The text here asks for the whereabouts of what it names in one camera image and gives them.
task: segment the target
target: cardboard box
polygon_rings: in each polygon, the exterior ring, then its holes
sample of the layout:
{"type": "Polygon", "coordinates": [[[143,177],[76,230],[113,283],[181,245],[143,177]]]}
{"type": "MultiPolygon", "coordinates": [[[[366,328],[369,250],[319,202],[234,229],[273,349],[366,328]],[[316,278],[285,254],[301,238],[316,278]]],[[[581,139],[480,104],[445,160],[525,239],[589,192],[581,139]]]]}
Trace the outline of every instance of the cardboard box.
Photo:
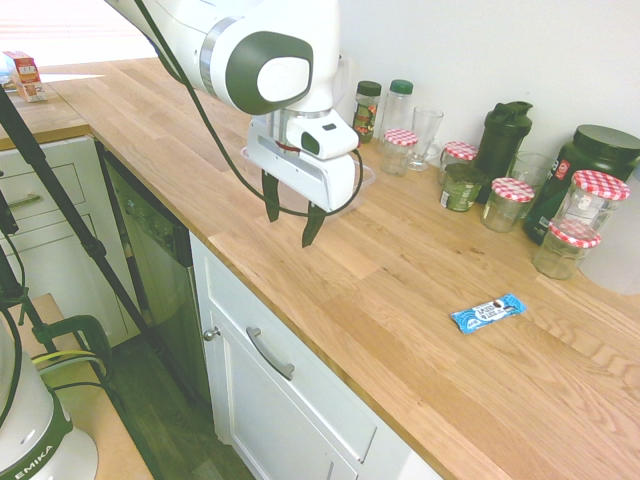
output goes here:
{"type": "Polygon", "coordinates": [[[27,102],[47,99],[36,62],[24,52],[3,52],[11,80],[20,96],[27,102]]]}

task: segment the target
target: blue wrapper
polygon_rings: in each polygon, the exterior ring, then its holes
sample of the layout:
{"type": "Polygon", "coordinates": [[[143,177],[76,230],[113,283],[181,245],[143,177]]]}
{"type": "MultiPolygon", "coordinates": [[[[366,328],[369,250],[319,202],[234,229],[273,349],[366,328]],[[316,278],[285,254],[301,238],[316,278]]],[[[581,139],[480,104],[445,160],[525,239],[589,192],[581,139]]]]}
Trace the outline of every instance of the blue wrapper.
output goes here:
{"type": "Polygon", "coordinates": [[[473,333],[490,323],[512,315],[519,315],[526,309],[527,307],[525,307],[524,303],[518,300],[515,295],[507,293],[504,297],[497,298],[491,302],[483,303],[462,312],[452,313],[451,318],[456,321],[462,333],[473,333]]]}

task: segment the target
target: red checkered lid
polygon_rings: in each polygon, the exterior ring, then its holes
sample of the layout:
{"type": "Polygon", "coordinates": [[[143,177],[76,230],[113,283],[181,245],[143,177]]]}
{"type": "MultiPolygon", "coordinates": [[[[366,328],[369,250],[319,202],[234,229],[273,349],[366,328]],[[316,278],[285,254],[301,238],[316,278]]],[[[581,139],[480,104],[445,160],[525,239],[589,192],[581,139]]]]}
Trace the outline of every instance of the red checkered lid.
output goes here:
{"type": "Polygon", "coordinates": [[[607,200],[625,200],[631,190],[622,180],[595,170],[578,170],[571,181],[581,189],[607,200]]]}
{"type": "Polygon", "coordinates": [[[533,188],[515,178],[496,178],[491,182],[491,188],[502,198],[520,203],[530,202],[535,196],[533,188]]]}
{"type": "Polygon", "coordinates": [[[444,146],[444,151],[460,160],[473,160],[478,154],[476,147],[464,142],[448,142],[444,146]]]}
{"type": "Polygon", "coordinates": [[[560,223],[554,218],[549,222],[549,231],[563,242],[578,248],[593,248],[601,240],[589,225],[571,218],[565,218],[560,223]]]}
{"type": "Polygon", "coordinates": [[[402,128],[392,128],[387,130],[384,134],[384,139],[387,142],[391,142],[394,145],[400,145],[402,147],[410,147],[418,143],[418,136],[411,130],[404,130],[402,128]]]}

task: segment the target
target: wooden floor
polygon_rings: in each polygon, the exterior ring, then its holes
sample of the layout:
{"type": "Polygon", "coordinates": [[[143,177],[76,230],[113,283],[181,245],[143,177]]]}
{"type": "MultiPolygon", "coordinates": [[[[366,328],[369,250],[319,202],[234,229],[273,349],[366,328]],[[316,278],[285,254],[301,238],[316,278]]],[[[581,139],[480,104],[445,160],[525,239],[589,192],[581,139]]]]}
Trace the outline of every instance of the wooden floor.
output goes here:
{"type": "Polygon", "coordinates": [[[156,480],[254,480],[218,441],[210,410],[187,404],[140,337],[114,348],[114,365],[111,386],[122,397],[123,421],[156,480]]]}

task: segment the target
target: white cabinet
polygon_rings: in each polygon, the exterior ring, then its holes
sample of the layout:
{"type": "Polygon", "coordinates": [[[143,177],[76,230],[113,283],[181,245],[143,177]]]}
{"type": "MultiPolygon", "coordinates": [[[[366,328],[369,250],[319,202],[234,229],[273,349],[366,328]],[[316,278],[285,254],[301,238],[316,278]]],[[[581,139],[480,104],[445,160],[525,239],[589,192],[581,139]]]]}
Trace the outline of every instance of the white cabinet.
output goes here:
{"type": "MultiPolygon", "coordinates": [[[[107,260],[118,278],[132,294],[93,139],[52,142],[42,149],[83,220],[105,245],[107,260]]],[[[0,170],[0,190],[9,204],[15,204],[11,211],[19,230],[12,240],[25,266],[29,295],[35,298],[51,293],[66,317],[96,317],[111,345],[135,335],[138,330],[133,321],[31,166],[17,150],[8,150],[0,152],[0,170]]],[[[19,267],[9,245],[4,239],[0,244],[19,279],[19,267]]]]}
{"type": "Polygon", "coordinates": [[[440,479],[193,235],[191,244],[216,434],[256,478],[440,479]]]}

